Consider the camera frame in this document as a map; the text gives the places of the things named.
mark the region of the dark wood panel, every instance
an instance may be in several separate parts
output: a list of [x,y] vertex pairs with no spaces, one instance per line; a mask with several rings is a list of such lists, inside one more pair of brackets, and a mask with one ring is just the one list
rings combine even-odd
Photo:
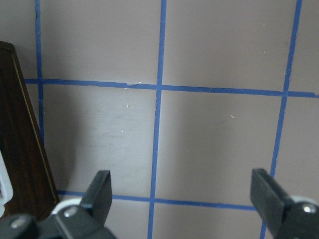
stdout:
[[13,187],[5,215],[45,218],[58,197],[14,46],[1,41],[0,142]]

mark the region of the blue painter's tape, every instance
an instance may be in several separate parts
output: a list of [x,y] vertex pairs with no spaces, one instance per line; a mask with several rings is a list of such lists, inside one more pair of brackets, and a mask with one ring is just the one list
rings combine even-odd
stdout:
[[288,91],[288,96],[291,97],[306,97],[306,98],[319,98],[314,92],[298,92],[298,91]]
[[226,94],[243,94],[243,95],[260,95],[260,96],[282,96],[283,92],[254,90],[254,89],[236,89],[236,88],[210,88],[210,87],[194,87],[194,86],[170,86],[163,85],[162,90],[166,91],[186,91],[186,92],[202,92],[202,93],[226,93]]
[[288,90],[289,90],[290,75],[291,75],[291,69],[292,69],[293,59],[294,59],[302,3],[303,3],[302,0],[297,0],[297,2],[296,2],[294,24],[293,24],[293,29],[292,29],[292,33],[291,33],[288,62],[287,62],[285,82],[284,82],[284,92],[285,93],[288,92]]
[[265,239],[265,234],[266,234],[266,224],[262,222],[259,239]]
[[[71,195],[71,196],[84,196],[83,192],[74,192],[74,191],[57,191],[59,195]],[[122,196],[122,195],[113,195],[113,199],[116,200],[125,200],[125,201],[136,201],[136,202],[150,202],[150,198],[144,197],[132,197],[132,196]],[[179,200],[170,200],[170,199],[152,199],[154,203],[170,204],[170,205],[184,205],[184,206],[197,206],[197,207],[207,207],[207,208],[225,208],[225,209],[235,209],[235,210],[244,210],[244,211],[255,211],[255,208],[252,206],[246,205],[236,205],[236,204],[224,204],[224,203],[206,203],[206,202],[192,202],[192,201],[179,201]]]
[[280,139],[281,139],[281,134],[282,134],[283,125],[284,125],[286,104],[287,104],[287,97],[283,96],[281,99],[279,118],[278,118],[278,124],[277,124],[276,139],[275,139],[275,146],[274,146],[274,152],[273,152],[273,159],[272,159],[271,169],[270,169],[270,175],[272,177],[274,177],[275,173],[276,173],[277,156],[279,153]]
[[[292,34],[291,34],[291,40],[290,40],[290,47],[289,47],[289,54],[288,54],[288,60],[287,60],[285,82],[284,82],[284,90],[283,90],[285,95],[282,96],[282,99],[281,99],[280,112],[279,112],[279,118],[278,118],[278,124],[277,124],[277,132],[276,132],[275,145],[274,145],[274,152],[273,152],[273,158],[272,158],[271,169],[270,169],[270,175],[272,177],[274,177],[275,173],[276,173],[277,156],[279,153],[280,140],[281,140],[283,125],[284,125],[285,109],[286,109],[286,105],[287,105],[287,96],[289,93],[291,69],[292,69],[293,59],[294,59],[302,3],[303,3],[302,0],[296,1],[294,23],[293,23],[293,29],[292,29]],[[261,239],[265,238],[265,232],[266,232],[265,228],[266,227],[263,223],[261,226],[261,230],[260,230],[260,238]]]
[[151,85],[151,84],[133,84],[133,85],[130,85],[130,84],[121,83],[121,82],[43,79],[43,83],[45,85],[99,86],[99,87],[146,89],[146,90],[156,90],[157,89],[157,85]]
[[126,201],[136,201],[136,202],[150,202],[149,198],[143,197],[130,197],[130,196],[122,196],[122,195],[112,195],[113,199],[117,200],[126,200]]
[[25,79],[24,82],[26,84],[38,84],[38,79]]
[[43,119],[43,84],[38,83],[38,100],[39,100],[39,131],[44,144],[44,119]]
[[168,199],[155,199],[156,203],[171,204],[171,205],[185,205],[185,206],[197,206],[207,208],[225,208],[225,209],[237,209],[245,211],[255,211],[252,206],[236,205],[236,204],[224,204],[224,203],[205,203],[205,202],[192,202],[192,201],[179,201]]
[[35,47],[37,76],[42,79],[40,0],[35,0]]
[[157,78],[158,81],[157,81],[157,90],[156,90],[156,111],[155,111],[155,122],[154,122],[153,159],[152,159],[148,239],[152,239],[152,236],[153,236],[156,173],[157,173],[159,131],[160,131],[161,87],[162,87],[163,65],[164,65],[165,26],[166,26],[166,0],[162,0],[161,6],[160,6],[159,61],[158,61],[158,78]]

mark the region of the metal screw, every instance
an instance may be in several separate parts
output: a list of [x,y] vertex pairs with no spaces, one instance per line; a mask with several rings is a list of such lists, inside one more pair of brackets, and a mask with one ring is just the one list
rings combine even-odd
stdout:
[[11,227],[16,229],[21,227],[23,224],[25,223],[25,218],[23,217],[19,217],[18,219],[15,219],[12,223],[11,223]]
[[305,203],[303,204],[303,210],[305,213],[315,213],[317,211],[317,208],[313,204]]
[[76,214],[77,211],[78,211],[78,208],[76,206],[72,206],[72,207],[68,208],[67,210],[65,210],[63,215],[66,218],[69,218],[69,217],[73,216],[74,214]]

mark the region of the grid square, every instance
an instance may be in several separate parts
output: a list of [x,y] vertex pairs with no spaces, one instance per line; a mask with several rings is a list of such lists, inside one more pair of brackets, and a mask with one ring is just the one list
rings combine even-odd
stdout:
[[156,204],[153,239],[259,238],[257,212]]
[[149,203],[113,200],[105,225],[117,238],[148,237]]
[[282,90],[295,1],[167,1],[163,84]]
[[36,78],[34,0],[1,1],[1,41],[12,43],[25,78]]
[[160,0],[41,3],[43,77],[156,84]]
[[113,193],[149,197],[155,91],[44,86],[45,147],[58,190],[110,169]]
[[39,125],[39,98],[38,98],[38,85],[37,84],[26,84],[29,98],[32,104],[32,108],[35,114],[36,121]]
[[319,94],[319,2],[303,1],[290,90]]
[[271,166],[280,99],[164,91],[156,197],[250,205],[251,170]]
[[319,200],[319,100],[289,97],[276,180],[290,195]]

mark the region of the white plastic part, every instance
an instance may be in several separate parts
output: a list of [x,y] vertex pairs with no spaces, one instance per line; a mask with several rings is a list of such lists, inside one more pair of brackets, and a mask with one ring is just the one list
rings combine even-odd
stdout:
[[82,198],[72,198],[72,199],[68,199],[62,202],[59,202],[55,208],[52,210],[51,214],[55,215],[57,214],[62,208],[65,208],[67,206],[71,206],[71,205],[79,205],[81,202]]
[[4,214],[4,205],[13,197],[13,189],[0,151],[0,217]]
[[312,203],[312,204],[318,206],[318,203],[314,199],[311,199],[311,198],[307,198],[307,197],[303,197],[303,196],[297,196],[297,195],[293,195],[293,196],[290,196],[290,197],[292,198],[292,200],[295,203],[305,202],[305,203]]

